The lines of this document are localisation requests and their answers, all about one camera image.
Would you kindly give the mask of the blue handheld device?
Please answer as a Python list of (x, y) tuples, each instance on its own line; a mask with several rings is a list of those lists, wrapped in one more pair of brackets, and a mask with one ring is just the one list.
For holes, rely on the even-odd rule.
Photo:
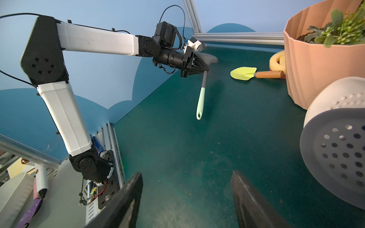
[(96, 147), (98, 154), (101, 154), (104, 151), (104, 147), (102, 146), (98, 138), (96, 136), (92, 136), (91, 140), (93, 145)]

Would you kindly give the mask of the pink ribbed flower pot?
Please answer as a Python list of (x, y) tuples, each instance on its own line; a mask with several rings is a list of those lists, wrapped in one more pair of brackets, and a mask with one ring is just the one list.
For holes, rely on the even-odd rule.
[(309, 44), (297, 38), (309, 32), (309, 26), (324, 27), (331, 11), (355, 12), (361, 1), (323, 1), (292, 18), (284, 29), (286, 79), (288, 93), (295, 104), (308, 109), (318, 94), (331, 83), (347, 77), (365, 76), (365, 46)]

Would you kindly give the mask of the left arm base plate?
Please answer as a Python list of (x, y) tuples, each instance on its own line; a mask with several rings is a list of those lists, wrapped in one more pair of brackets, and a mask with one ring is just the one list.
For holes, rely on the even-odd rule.
[(101, 158), (106, 160), (111, 166), (111, 173), (100, 184), (86, 180), (83, 191), (80, 193), (81, 203), (87, 206), (93, 202), (97, 202), (100, 210), (107, 206), (120, 189), (114, 152), (112, 150), (104, 150), (101, 152)]

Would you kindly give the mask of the all grey slotted skimmer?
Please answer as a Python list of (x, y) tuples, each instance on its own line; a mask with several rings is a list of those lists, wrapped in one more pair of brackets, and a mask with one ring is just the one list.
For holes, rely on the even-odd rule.
[[(206, 54), (206, 53), (198, 53), (198, 57), (200, 57), (208, 66), (211, 64), (218, 63), (217, 57)], [(201, 120), (204, 108), (204, 99), (205, 99), (205, 88), (206, 88), (206, 80), (207, 74), (209, 70), (205, 70), (203, 73), (202, 86), (200, 90), (200, 96), (198, 100), (197, 110), (196, 110), (196, 118), (197, 120)]]

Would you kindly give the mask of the green white artificial flowers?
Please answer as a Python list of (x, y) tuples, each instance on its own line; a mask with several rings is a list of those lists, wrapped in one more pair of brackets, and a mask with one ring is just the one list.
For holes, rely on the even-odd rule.
[(358, 45), (365, 42), (365, 2), (362, 1), (353, 13), (344, 14), (335, 9), (331, 12), (331, 22), (325, 27), (309, 26), (310, 33), (297, 38), (309, 44)]

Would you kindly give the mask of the yellow smiley sponge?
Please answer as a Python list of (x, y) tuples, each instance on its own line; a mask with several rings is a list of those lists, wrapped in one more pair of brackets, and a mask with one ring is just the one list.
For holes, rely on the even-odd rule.
[(271, 71), (282, 71), (286, 74), (286, 60), (285, 51), (280, 51), (274, 54), (269, 61), (269, 68)]

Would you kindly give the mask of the grey skimmer mint handle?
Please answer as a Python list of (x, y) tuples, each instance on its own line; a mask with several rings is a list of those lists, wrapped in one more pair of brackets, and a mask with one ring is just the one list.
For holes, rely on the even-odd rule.
[(365, 208), (365, 110), (341, 108), (312, 118), (300, 137), (302, 159), (329, 192)]

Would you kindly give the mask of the green small spatula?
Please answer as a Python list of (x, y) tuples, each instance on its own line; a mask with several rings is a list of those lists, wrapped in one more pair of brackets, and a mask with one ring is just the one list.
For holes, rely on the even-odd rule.
[(248, 81), (251, 78), (281, 79), (284, 77), (283, 71), (260, 71), (256, 67), (239, 67), (230, 72), (233, 79)]

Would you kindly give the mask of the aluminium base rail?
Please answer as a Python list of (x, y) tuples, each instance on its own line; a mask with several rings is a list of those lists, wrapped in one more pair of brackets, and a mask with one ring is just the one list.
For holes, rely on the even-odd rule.
[[(99, 131), (97, 131), (94, 134), (94, 136), (96, 136), (98, 138), (98, 140), (104, 147), (104, 150), (107, 150), (107, 151), (112, 150), (114, 152), (115, 161), (116, 161), (116, 165), (117, 165), (117, 171), (118, 171), (118, 178), (119, 178), (119, 184), (120, 184), (119, 191), (120, 191), (125, 184), (125, 172), (124, 172), (123, 164), (121, 161), (121, 155), (120, 155), (120, 150), (119, 150), (119, 146), (118, 146), (118, 142), (117, 142), (117, 136), (116, 136), (114, 124), (107, 123), (104, 127), (102, 127)], [(98, 158), (100, 161), (103, 161), (104, 163), (108, 163), (106, 160), (103, 160), (101, 158), (101, 154), (98, 154)], [(97, 202), (93, 202), (90, 205), (87, 205), (86, 206), (86, 225), (88, 225), (93, 219), (95, 219), (96, 216), (100, 212), (101, 212), (101, 210), (98, 208)]]

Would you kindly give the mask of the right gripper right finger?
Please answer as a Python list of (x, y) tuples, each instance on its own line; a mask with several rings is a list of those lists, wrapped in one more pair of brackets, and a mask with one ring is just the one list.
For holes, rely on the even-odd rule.
[(240, 228), (292, 227), (241, 172), (233, 171), (231, 186)]

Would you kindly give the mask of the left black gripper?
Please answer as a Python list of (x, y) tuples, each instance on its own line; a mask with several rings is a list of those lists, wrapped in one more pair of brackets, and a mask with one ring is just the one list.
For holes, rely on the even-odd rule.
[(180, 77), (186, 78), (209, 70), (210, 59), (207, 55), (195, 55), (194, 50), (190, 46), (186, 46), (185, 52), (182, 53)]

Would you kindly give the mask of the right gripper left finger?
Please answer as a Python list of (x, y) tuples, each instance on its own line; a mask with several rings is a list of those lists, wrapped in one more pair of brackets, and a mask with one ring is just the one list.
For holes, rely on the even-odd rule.
[(143, 191), (143, 177), (136, 172), (115, 198), (87, 228), (135, 228)]

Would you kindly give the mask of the cream skimmer wooden handle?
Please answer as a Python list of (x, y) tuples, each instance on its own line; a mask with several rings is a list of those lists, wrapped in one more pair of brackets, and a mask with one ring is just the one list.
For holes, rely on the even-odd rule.
[(339, 108), (365, 107), (365, 79), (347, 77), (328, 85), (309, 106), (304, 125), (315, 116)]

